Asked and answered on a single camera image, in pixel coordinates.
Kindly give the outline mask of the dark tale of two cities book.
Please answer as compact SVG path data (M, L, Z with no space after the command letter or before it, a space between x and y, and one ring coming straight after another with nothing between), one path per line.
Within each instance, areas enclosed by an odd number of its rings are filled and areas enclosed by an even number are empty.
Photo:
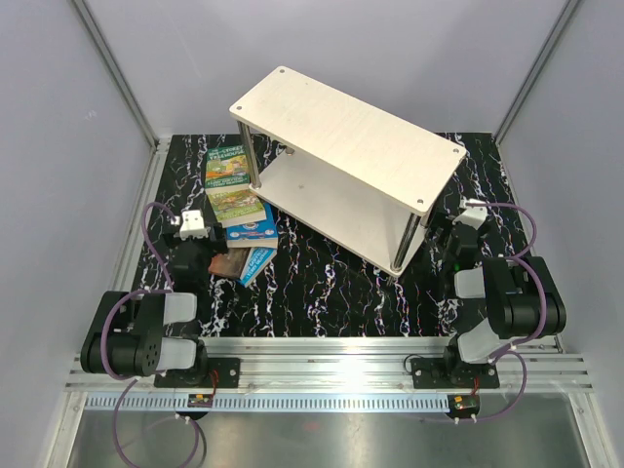
M209 273L227 279L239 280L249 263L251 248L232 248L227 253L215 255L209 266Z

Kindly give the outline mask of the green 65-storey treehouse book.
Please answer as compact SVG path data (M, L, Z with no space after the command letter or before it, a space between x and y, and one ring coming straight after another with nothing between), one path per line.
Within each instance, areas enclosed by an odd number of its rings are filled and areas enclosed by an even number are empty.
M223 227L259 222L266 219L265 209L251 190L209 193L216 220Z

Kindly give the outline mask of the blue 26-storey treehouse book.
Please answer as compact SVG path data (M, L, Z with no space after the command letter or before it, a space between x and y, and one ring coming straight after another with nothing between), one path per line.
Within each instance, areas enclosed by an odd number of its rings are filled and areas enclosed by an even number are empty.
M276 254L276 249L252 248L239 283L244 287L248 287Z

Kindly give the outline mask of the blue paperback book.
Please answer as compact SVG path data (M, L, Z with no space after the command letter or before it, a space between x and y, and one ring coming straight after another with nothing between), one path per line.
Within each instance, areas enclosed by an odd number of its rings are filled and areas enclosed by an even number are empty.
M265 219L226 229L226 244L228 248L268 248L277 249L279 235L274 221L271 206L262 203L265 209Z

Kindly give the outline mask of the two-tier wooden shelf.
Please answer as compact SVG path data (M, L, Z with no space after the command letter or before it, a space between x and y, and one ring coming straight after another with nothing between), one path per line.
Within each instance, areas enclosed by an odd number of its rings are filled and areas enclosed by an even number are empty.
M285 66L229 108L251 191L400 277L466 149Z

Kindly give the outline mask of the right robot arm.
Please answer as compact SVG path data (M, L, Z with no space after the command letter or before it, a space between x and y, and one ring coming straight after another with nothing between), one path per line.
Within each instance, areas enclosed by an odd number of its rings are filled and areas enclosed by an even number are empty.
M458 299L482 299L487 316L450 339L443 355L414 376L428 375L435 387L499 386L497 360L521 345L556 335L566 326L566 308L546 261L526 246L509 256L478 259L489 208L530 217L510 203L470 199L451 222L445 242L441 285Z

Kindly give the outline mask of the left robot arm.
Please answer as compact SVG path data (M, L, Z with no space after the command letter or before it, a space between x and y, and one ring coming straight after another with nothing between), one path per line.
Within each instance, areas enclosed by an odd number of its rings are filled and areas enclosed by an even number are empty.
M208 380L210 364L198 356L197 340L166 337L165 328L195 320L208 306L209 266L216 255L227 252L225 229L217 223L188 235L169 227L164 242L174 287L105 292L81 348L83 371L125 380L172 370L189 387Z

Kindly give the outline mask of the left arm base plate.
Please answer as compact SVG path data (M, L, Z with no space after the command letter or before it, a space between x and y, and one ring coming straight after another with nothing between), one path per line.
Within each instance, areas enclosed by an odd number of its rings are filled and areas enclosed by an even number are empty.
M237 388L240 379L239 358L202 358L200 363L187 370L167 370L165 375L157 374L154 386L164 389L193 388Z

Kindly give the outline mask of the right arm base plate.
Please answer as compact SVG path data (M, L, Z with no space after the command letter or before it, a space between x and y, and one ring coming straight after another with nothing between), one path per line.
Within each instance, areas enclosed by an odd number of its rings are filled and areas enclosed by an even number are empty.
M490 364L466 364L452 366L443 358L412 358L410 374L415 389L497 389L500 387L498 372Z

